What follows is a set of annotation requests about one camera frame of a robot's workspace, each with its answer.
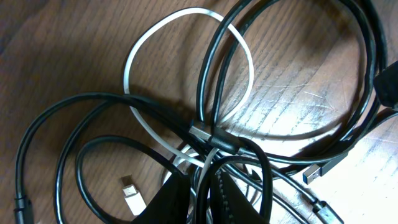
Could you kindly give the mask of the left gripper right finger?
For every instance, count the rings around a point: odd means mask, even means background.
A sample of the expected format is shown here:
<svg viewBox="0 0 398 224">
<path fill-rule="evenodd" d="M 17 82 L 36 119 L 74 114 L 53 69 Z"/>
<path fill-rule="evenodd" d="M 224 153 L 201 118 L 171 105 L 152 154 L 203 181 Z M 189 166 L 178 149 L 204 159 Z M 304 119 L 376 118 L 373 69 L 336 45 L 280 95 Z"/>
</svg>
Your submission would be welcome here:
<svg viewBox="0 0 398 224">
<path fill-rule="evenodd" d="M 268 223 L 252 207 L 239 187 L 226 172 L 217 172 L 211 178 L 210 208 L 215 224 Z"/>
</svg>

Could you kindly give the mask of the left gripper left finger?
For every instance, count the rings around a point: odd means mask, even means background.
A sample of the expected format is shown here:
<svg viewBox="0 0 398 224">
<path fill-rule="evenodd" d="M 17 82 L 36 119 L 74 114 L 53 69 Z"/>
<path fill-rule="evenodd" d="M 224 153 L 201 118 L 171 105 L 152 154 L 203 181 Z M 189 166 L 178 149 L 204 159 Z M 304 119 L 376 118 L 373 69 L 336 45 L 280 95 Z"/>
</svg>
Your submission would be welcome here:
<svg viewBox="0 0 398 224">
<path fill-rule="evenodd" d="M 132 224 L 186 224 L 190 204 L 190 179 L 173 174 Z"/>
</svg>

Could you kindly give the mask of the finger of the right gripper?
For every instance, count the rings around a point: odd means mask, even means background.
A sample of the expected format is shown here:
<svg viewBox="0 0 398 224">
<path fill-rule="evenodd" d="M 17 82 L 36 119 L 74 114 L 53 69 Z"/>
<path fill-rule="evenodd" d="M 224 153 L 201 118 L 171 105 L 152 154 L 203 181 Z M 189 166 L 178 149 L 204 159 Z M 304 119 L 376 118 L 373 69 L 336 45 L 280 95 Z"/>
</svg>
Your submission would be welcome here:
<svg viewBox="0 0 398 224">
<path fill-rule="evenodd" d="M 397 109 L 397 71 L 397 62 L 394 62 L 374 78 L 378 100 L 383 106 L 392 109 Z"/>
</svg>

